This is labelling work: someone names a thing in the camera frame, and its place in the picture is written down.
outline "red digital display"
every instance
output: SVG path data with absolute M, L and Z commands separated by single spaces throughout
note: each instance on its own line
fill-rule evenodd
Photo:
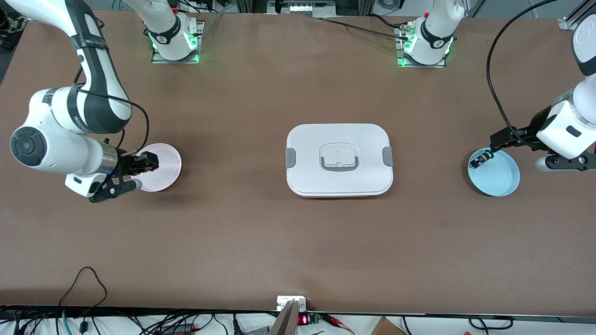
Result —
M 298 320 L 296 320 L 297 325 L 309 325 L 311 324 L 311 319 L 308 316 L 308 313 L 301 314 L 298 316 Z

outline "metal bracket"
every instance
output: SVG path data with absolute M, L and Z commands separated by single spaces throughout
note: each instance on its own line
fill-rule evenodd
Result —
M 405 29 L 398 29 L 398 28 L 393 29 L 393 33 L 396 36 L 395 37 L 395 49 L 397 50 L 397 53 L 398 53 L 399 67 L 430 67 L 433 69 L 445 67 L 446 66 L 445 56 L 443 56 L 441 61 L 438 62 L 437 64 L 424 65 L 424 64 L 418 63 L 417 61 L 412 59 L 412 57 L 410 55 L 408 55 L 407 53 L 405 53 L 403 51 L 403 49 L 409 47 L 408 43 L 410 43 L 410 41 L 413 39 L 414 32 L 416 30 L 415 27 L 416 27 L 416 24 L 415 24 L 415 22 L 412 21 L 412 22 L 408 22 L 408 25 L 406 26 Z M 408 41 L 399 39 L 398 36 L 400 36 L 400 37 L 405 36 L 408 38 Z
M 181 60 L 167 60 L 153 48 L 153 55 L 151 55 L 151 62 L 153 64 L 197 64 L 200 59 L 201 44 L 203 42 L 203 29 L 205 21 L 196 21 L 197 24 L 191 25 L 190 34 L 188 35 L 189 43 L 196 44 L 197 48 L 193 50 L 188 56 Z
M 569 15 L 558 19 L 561 30 L 575 30 L 583 18 L 596 13 L 596 0 L 584 0 Z
M 298 301 L 299 312 L 306 312 L 306 298 L 303 296 L 277 296 L 276 311 L 279 312 L 284 309 L 285 305 L 292 300 Z
M 580 156 L 569 160 L 558 154 L 552 154 L 546 157 L 544 163 L 551 170 L 588 171 L 596 169 L 596 154 L 584 151 Z

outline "black cable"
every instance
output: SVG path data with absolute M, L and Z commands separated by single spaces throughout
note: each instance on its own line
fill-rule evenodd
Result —
M 133 317 L 135 317 L 135 318 L 133 318 L 133 317 L 131 317 L 131 316 L 127 315 L 126 313 L 123 313 L 123 312 L 117 311 L 117 310 L 115 310 L 115 309 L 103 309 L 103 310 L 101 310 L 101 311 L 99 311 L 99 312 L 105 313 L 107 316 L 114 316 L 113 314 L 109 314 L 109 313 L 107 313 L 107 312 L 116 312 L 116 313 L 118 313 L 118 314 L 122 315 L 123 317 L 125 317 L 125 318 L 129 319 L 130 321 L 132 321 L 132 323 L 134 323 L 135 325 L 137 325 L 137 326 L 138 326 L 140 329 L 144 330 L 144 328 L 143 328 L 143 326 L 142 326 L 141 322 L 139 321 L 139 319 L 138 319 L 138 318 L 136 318 L 136 317 L 134 316 L 134 313 L 133 313 Z
M 95 323 L 95 317 L 93 315 L 91 315 L 91 322 L 93 322 L 93 327 L 95 327 L 97 334 L 101 335 L 100 329 L 97 327 L 97 324 Z
M 367 33 L 371 33 L 371 34 L 377 34 L 377 35 L 381 35 L 381 36 L 387 36 L 387 37 L 391 37 L 391 38 L 397 38 L 397 39 L 401 39 L 403 41 L 407 41 L 408 40 L 408 38 L 405 37 L 405 36 L 397 36 L 397 35 L 394 35 L 394 34 L 376 32 L 375 30 L 371 30 L 371 29 L 366 29 L 366 28 L 354 26 L 354 25 L 349 24 L 349 23 L 343 23 L 343 22 L 339 22 L 339 21 L 327 20 L 327 19 L 324 19 L 324 18 L 320 18 L 319 20 L 322 20 L 322 21 L 325 21 L 325 22 L 331 22 L 331 23 L 335 23 L 335 24 L 341 24 L 342 26 L 346 26 L 346 27 L 350 27 L 350 28 L 362 30 L 363 32 L 367 32 Z
M 215 320 L 215 322 L 217 322 L 218 324 L 222 325 L 223 329 L 225 330 L 225 335 L 229 335 L 228 334 L 228 328 L 223 323 L 219 322 L 219 320 L 215 317 L 215 314 L 212 314 L 212 315 L 213 315 L 213 319 Z
M 56 321 L 56 335 L 60 335 L 60 329 L 58 328 L 58 312 L 60 311 L 59 308 L 56 308 L 56 315 L 54 320 Z
M 97 307 L 100 303 L 102 303 L 103 301 L 106 300 L 106 298 L 108 298 L 108 289 L 105 287 L 104 283 L 101 282 L 99 276 L 97 275 L 97 272 L 95 272 L 95 269 L 90 267 L 90 266 L 83 266 L 80 270 L 79 273 L 77 273 L 76 277 L 74 278 L 74 281 L 72 283 L 72 285 L 69 287 L 69 289 L 66 291 L 66 293 L 62 296 L 62 298 L 60 298 L 60 301 L 58 302 L 58 307 L 62 306 L 62 301 L 64 301 L 64 299 L 66 298 L 67 295 L 69 295 L 69 293 L 72 291 L 73 287 L 75 287 L 75 284 L 77 282 L 77 280 L 79 280 L 80 274 L 85 270 L 85 269 L 89 269 L 91 270 L 91 272 L 93 272 L 93 275 L 95 276 L 95 280 L 97 280 L 97 283 L 101 286 L 101 288 L 104 290 L 104 297 L 95 305 L 93 305 L 91 308 L 87 309 L 87 311 L 89 311 L 90 309 Z
M 408 23 L 407 21 L 406 22 L 402 22 L 402 23 L 398 23 L 398 24 L 389 23 L 389 21 L 385 20 L 384 17 L 382 17 L 381 15 L 378 15 L 378 14 L 374 14 L 374 13 L 371 13 L 368 16 L 376 17 L 377 19 L 381 20 L 384 24 L 390 26 L 391 28 L 397 28 L 397 29 L 399 29 L 402 24 L 407 24 Z
M 475 325 L 472 320 L 478 320 L 480 321 L 480 323 L 482 324 L 482 327 L 478 327 L 477 325 Z M 510 318 L 508 319 L 509 324 L 504 326 L 504 327 L 487 327 L 486 323 L 484 322 L 484 320 L 482 320 L 481 317 L 479 317 L 478 315 L 470 315 L 469 319 L 468 319 L 468 323 L 470 323 L 470 326 L 474 327 L 475 329 L 478 330 L 484 330 L 486 332 L 486 335 L 490 335 L 488 333 L 489 330 L 507 330 L 511 327 L 513 327 L 513 319 Z
M 99 27 L 100 29 L 105 27 L 105 22 L 103 22 L 100 18 L 95 18 L 95 21 L 97 21 L 99 23 Z
M 116 146 L 116 148 L 120 148 L 120 146 L 122 145 L 122 141 L 124 141 L 124 128 L 122 128 L 122 136 L 120 136 L 120 141 L 118 142 L 118 145 Z
M 497 41 L 499 41 L 499 38 L 501 37 L 501 35 L 503 35 L 503 33 L 505 32 L 505 30 L 518 18 L 524 16 L 524 14 L 528 13 L 529 11 L 532 11 L 540 6 L 544 6 L 546 4 L 550 4 L 551 2 L 555 2 L 558 0 L 544 0 L 541 2 L 538 2 L 535 5 L 532 5 L 530 7 L 528 7 L 527 9 L 523 10 L 522 12 L 520 12 L 519 14 L 515 15 L 511 20 L 509 20 L 509 22 L 507 22 L 505 24 L 505 26 L 503 26 L 503 28 L 501 28 L 501 31 L 499 31 L 499 33 L 496 35 L 495 40 L 492 42 L 491 45 L 491 49 L 488 52 L 488 57 L 486 58 L 486 81 L 488 82 L 488 88 L 491 90 L 491 94 L 492 97 L 495 99 L 496 102 L 496 106 L 497 108 L 499 108 L 499 112 L 501 114 L 501 117 L 503 118 L 503 121 L 505 121 L 505 124 L 507 125 L 507 128 L 509 129 L 509 131 L 523 144 L 527 145 L 530 148 L 533 149 L 537 149 L 540 150 L 539 147 L 533 145 L 533 144 L 529 144 L 528 142 L 524 141 L 520 135 L 517 134 L 517 132 L 514 131 L 513 126 L 511 125 L 511 122 L 509 122 L 509 118 L 507 117 L 507 115 L 505 114 L 505 111 L 503 110 L 503 106 L 501 105 L 501 102 L 499 101 L 499 98 L 496 96 L 495 93 L 495 88 L 492 86 L 492 81 L 491 81 L 491 59 L 492 59 L 492 53 L 495 50 L 495 46 Z
M 143 115 L 145 116 L 145 122 L 147 124 L 147 127 L 145 129 L 145 138 L 143 139 L 143 143 L 141 144 L 141 146 L 139 147 L 139 149 L 137 149 L 137 151 L 141 151 L 141 149 L 143 149 L 145 147 L 145 144 L 147 143 L 147 140 L 149 139 L 149 115 L 147 115 L 147 112 L 145 111 L 145 109 L 143 107 L 141 107 L 137 103 L 133 103 L 130 100 L 119 98 L 119 97 L 115 97 L 115 96 L 109 95 L 109 94 L 102 94 L 102 93 L 87 91 L 87 90 L 81 89 L 81 88 L 77 88 L 77 91 L 83 92 L 83 93 L 87 93 L 87 94 L 91 94 L 91 95 L 96 95 L 98 97 L 103 97 L 103 98 L 108 98 L 108 99 L 112 99 L 112 100 L 121 101 L 123 103 L 127 103 L 127 104 L 133 105 L 136 108 L 138 108 L 143 113 Z
M 408 335 L 412 335 L 412 333 L 410 332 L 409 328 L 408 328 L 408 322 L 406 321 L 406 316 L 402 315 L 402 320 L 403 320 L 403 326 L 406 328 L 406 331 L 408 332 Z
M 157 330 L 161 329 L 166 322 L 173 321 L 177 317 L 180 317 L 180 316 L 181 315 L 170 315 L 170 314 L 167 314 L 161 321 L 157 321 L 154 324 L 149 325 L 146 328 L 147 329 L 147 332 L 150 333 L 150 334 L 154 334 L 154 333 L 157 332 Z
M 14 311 L 14 330 L 13 330 L 13 335 L 18 335 L 18 332 L 20 331 L 19 329 L 19 325 L 21 323 L 21 319 L 20 317 L 17 317 L 17 311 Z
M 41 319 L 39 319 L 39 322 L 35 322 L 35 324 L 33 325 L 33 329 L 31 330 L 31 333 L 29 335 L 35 335 L 35 330 L 37 329 L 37 327 L 39 326 L 39 324 L 41 324 L 41 322 L 44 321 L 45 318 L 48 317 L 50 311 L 48 311 L 46 314 L 44 314 Z
M 201 327 L 201 329 L 203 329 L 203 328 L 207 327 L 207 326 L 208 326 L 208 325 L 211 323 L 211 321 L 213 321 L 213 314 L 211 314 L 211 319 L 209 319 L 209 321 L 207 321 L 207 323 L 205 323 L 205 325 L 204 325 L 204 326 L 202 326 L 202 327 Z
M 147 335 L 147 329 L 143 328 L 142 324 L 141 324 L 141 320 L 139 320 L 139 318 L 136 317 L 135 313 L 132 313 L 132 317 L 135 318 L 136 320 L 136 324 L 139 326 L 139 328 L 141 329 L 141 333 L 143 335 Z
M 79 70 L 76 72 L 76 76 L 74 76 L 73 83 L 78 83 L 81 74 L 83 73 L 83 67 L 79 66 Z
M 169 334 L 168 331 L 171 329 L 172 332 L 174 332 L 183 322 L 186 321 L 186 319 L 188 319 L 190 317 L 190 315 L 187 316 L 182 316 L 182 318 L 176 322 L 174 322 L 173 324 L 169 325 L 169 326 L 164 326 L 167 327 L 165 329 L 160 329 L 161 332 L 159 334 Z

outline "wire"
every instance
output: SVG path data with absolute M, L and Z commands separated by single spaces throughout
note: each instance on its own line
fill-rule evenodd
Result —
M 347 330 L 352 333 L 352 335 L 356 335 L 348 326 L 344 325 L 343 322 L 339 321 L 337 318 L 331 317 L 331 325 Z
M 141 146 L 139 147 L 139 149 L 137 149 L 137 151 L 141 151 L 141 149 L 143 149 L 145 147 L 145 144 L 147 143 L 147 140 L 149 139 L 149 115 L 147 114 L 147 112 L 145 111 L 145 109 L 143 107 L 141 107 L 137 103 L 133 103 L 130 100 L 119 98 L 119 97 L 115 97 L 115 96 L 109 95 L 109 94 L 102 94 L 102 93 L 87 91 L 87 90 L 81 89 L 81 88 L 77 88 L 77 91 L 83 92 L 83 93 L 87 93 L 87 94 L 91 94 L 91 95 L 96 95 L 96 96 L 102 97 L 102 98 L 108 98 L 108 99 L 112 99 L 112 100 L 121 101 L 123 103 L 127 103 L 127 104 L 133 105 L 136 108 L 138 108 L 143 113 L 143 115 L 145 116 L 145 122 L 147 124 L 147 127 L 145 128 L 145 138 L 143 139 L 143 143 L 141 144 Z
M 120 136 L 120 141 L 118 142 L 118 145 L 116 146 L 116 148 L 120 148 L 120 146 L 122 145 L 122 141 L 124 141 L 124 128 L 122 128 L 122 136 Z
M 368 16 L 370 17 L 376 17 L 377 19 L 381 20 L 385 25 L 391 27 L 391 28 L 395 28 L 395 29 L 399 29 L 401 27 L 402 24 L 407 24 L 408 22 L 402 22 L 402 23 L 398 23 L 398 24 L 392 24 L 389 23 L 389 21 L 385 20 L 384 17 L 382 17 L 381 15 L 377 15 L 374 13 L 369 14 Z
M 20 326 L 20 323 L 21 323 L 21 319 L 20 319 L 20 317 L 17 317 L 17 311 L 14 311 L 13 317 L 14 317 L 14 331 L 13 331 L 13 335 L 18 335 L 19 332 L 20 332 L 19 326 Z
M 56 323 L 56 335 L 60 335 L 60 329 L 58 328 L 58 311 L 60 308 L 56 308 L 56 315 L 54 315 L 54 321 Z
M 93 272 L 93 275 L 95 276 L 95 280 L 97 280 L 97 283 L 101 286 L 101 288 L 104 290 L 104 297 L 101 298 L 101 300 L 96 303 L 95 305 L 93 305 L 91 308 L 87 309 L 87 311 L 85 311 L 83 314 L 86 314 L 90 309 L 97 307 L 100 303 L 102 303 L 103 301 L 106 300 L 106 298 L 108 298 L 108 289 L 105 287 L 104 283 L 101 282 L 99 276 L 97 275 L 97 272 L 95 272 L 95 269 L 90 267 L 90 266 L 83 266 L 80 270 L 79 273 L 77 273 L 76 277 L 74 278 L 74 281 L 72 283 L 72 285 L 70 286 L 70 288 L 66 291 L 66 293 L 62 296 L 62 298 L 60 298 L 60 301 L 58 302 L 58 308 L 60 308 L 62 306 L 62 301 L 64 301 L 64 299 L 66 298 L 67 295 L 69 295 L 70 291 L 72 291 L 73 287 L 75 287 L 75 284 L 77 282 L 77 280 L 79 280 L 79 276 L 80 274 L 85 270 L 85 269 L 89 269 L 91 270 L 91 272 Z
M 223 329 L 225 330 L 225 335 L 229 335 L 228 328 L 223 323 L 219 322 L 219 320 L 215 317 L 215 314 L 212 314 L 212 316 L 213 316 L 213 319 L 215 320 L 215 322 L 222 325 Z
M 49 314 L 49 311 L 48 311 L 46 314 L 44 314 L 44 315 L 41 317 L 41 319 L 39 319 L 39 322 L 35 321 L 35 323 L 34 323 L 34 325 L 33 325 L 33 330 L 31 331 L 31 333 L 30 333 L 29 335 L 35 335 L 35 331 L 36 331 L 36 329 L 37 329 L 38 325 L 39 325 L 39 324 L 40 324 L 40 323 L 41 323 L 41 322 L 42 322 L 42 321 L 43 321 L 43 320 L 44 320 L 46 317 L 48 317 L 48 314 Z
M 91 315 L 91 322 L 93 322 L 93 327 L 95 327 L 97 334 L 101 335 L 100 329 L 97 327 L 97 324 L 95 323 L 95 317 L 93 315 Z
M 410 332 L 409 328 L 408 328 L 408 322 L 406 321 L 406 316 L 402 315 L 402 320 L 403 320 L 403 326 L 406 328 L 406 331 L 408 332 L 408 335 L 412 335 L 412 332 Z
M 205 325 L 204 325 L 204 326 L 202 326 L 202 327 L 201 327 L 201 329 L 203 329 L 203 328 L 207 327 L 207 326 L 208 326 L 208 325 L 211 323 L 211 321 L 213 321 L 213 317 L 214 317 L 214 315 L 213 315 L 213 314 L 211 314 L 211 319 L 209 319 L 209 321 L 207 321 L 207 323 L 205 323 Z
M 143 328 L 141 321 L 139 320 L 139 318 L 136 317 L 135 313 L 132 313 L 132 317 L 135 318 L 136 320 L 136 324 L 139 326 L 139 328 L 141 329 L 141 333 L 143 335 L 147 335 L 147 329 Z
M 482 327 L 478 327 L 477 325 L 475 325 L 472 320 L 478 320 L 480 321 L 480 323 L 482 324 Z M 470 323 L 470 326 L 474 327 L 475 329 L 478 330 L 484 330 L 486 332 L 486 335 L 490 335 L 488 333 L 489 330 L 507 330 L 511 327 L 513 327 L 513 319 L 509 319 L 509 324 L 506 325 L 505 327 L 487 327 L 486 323 L 484 322 L 484 320 L 482 320 L 481 317 L 479 317 L 478 315 L 470 315 L 468 322 Z
M 97 21 L 99 23 L 98 26 L 100 27 L 100 29 L 105 27 L 105 22 L 103 22 L 103 20 L 101 20 L 100 18 L 95 18 L 95 21 Z
M 346 327 L 345 325 L 344 326 L 340 326 L 340 328 L 349 331 L 350 333 L 352 333 L 352 335 L 356 335 L 350 328 Z
M 491 59 L 492 59 L 492 53 L 495 50 L 495 46 L 497 41 L 499 41 L 499 38 L 501 37 L 501 35 L 503 35 L 503 33 L 505 32 L 505 30 L 518 18 L 522 17 L 524 14 L 528 13 L 529 11 L 534 10 L 535 8 L 538 8 L 540 6 L 544 6 L 546 4 L 550 4 L 551 2 L 555 2 L 558 0 L 544 0 L 542 2 L 538 2 L 535 5 L 532 5 L 530 7 L 528 7 L 527 9 L 523 10 L 522 12 L 520 12 L 519 14 L 515 15 L 511 20 L 509 20 L 509 22 L 507 22 L 505 24 L 505 26 L 503 26 L 503 28 L 501 28 L 501 31 L 499 31 L 499 33 L 496 35 L 495 40 L 492 42 L 491 45 L 491 49 L 488 52 L 488 56 L 486 58 L 486 81 L 488 82 L 488 88 L 491 90 L 491 94 L 492 97 L 495 99 L 496 102 L 496 106 L 497 108 L 499 108 L 499 112 L 501 114 L 501 117 L 503 118 L 503 121 L 505 121 L 505 124 L 507 125 L 507 128 L 509 129 L 509 131 L 524 145 L 527 145 L 530 148 L 533 149 L 537 149 L 540 150 L 539 147 L 533 145 L 533 144 L 529 144 L 528 142 L 524 141 L 521 136 L 514 131 L 513 126 L 511 125 L 511 122 L 509 122 L 509 118 L 507 117 L 507 115 L 505 114 L 505 111 L 503 110 L 503 106 L 501 105 L 501 102 L 499 101 L 499 98 L 496 96 L 495 93 L 495 88 L 492 86 L 492 81 L 491 81 Z
M 83 73 L 83 67 L 79 66 L 79 70 L 76 72 L 76 76 L 74 76 L 73 83 L 78 83 L 81 74 Z
M 68 333 L 68 335 L 73 335 L 72 331 L 70 331 L 69 324 L 66 322 L 66 309 L 62 310 L 62 323 L 64 324 L 64 328 L 66 328 L 66 333 Z
M 324 18 L 320 18 L 319 20 L 322 20 L 322 21 L 325 21 L 325 22 L 331 22 L 331 23 L 335 23 L 335 24 L 341 24 L 342 26 L 346 26 L 346 27 L 350 27 L 350 28 L 362 30 L 363 32 L 367 32 L 367 33 L 371 33 L 371 34 L 377 34 L 377 35 L 381 35 L 381 36 L 387 36 L 387 37 L 396 38 L 396 39 L 401 39 L 403 41 L 407 41 L 407 39 L 408 39 L 405 36 L 397 36 L 397 35 L 388 34 L 388 33 L 376 32 L 375 30 L 371 30 L 371 29 L 366 29 L 366 28 L 354 26 L 354 25 L 349 24 L 349 23 L 343 23 L 343 22 L 339 22 L 339 21 L 327 20 L 327 19 L 324 19 Z

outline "pink plate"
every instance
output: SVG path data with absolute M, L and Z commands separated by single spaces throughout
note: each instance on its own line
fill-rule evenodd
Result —
M 154 171 L 133 176 L 132 179 L 140 180 L 143 184 L 141 189 L 147 192 L 159 192 L 172 186 L 182 170 L 182 158 L 176 148 L 165 143 L 154 143 L 144 147 L 139 153 L 145 151 L 157 155 L 159 167 Z

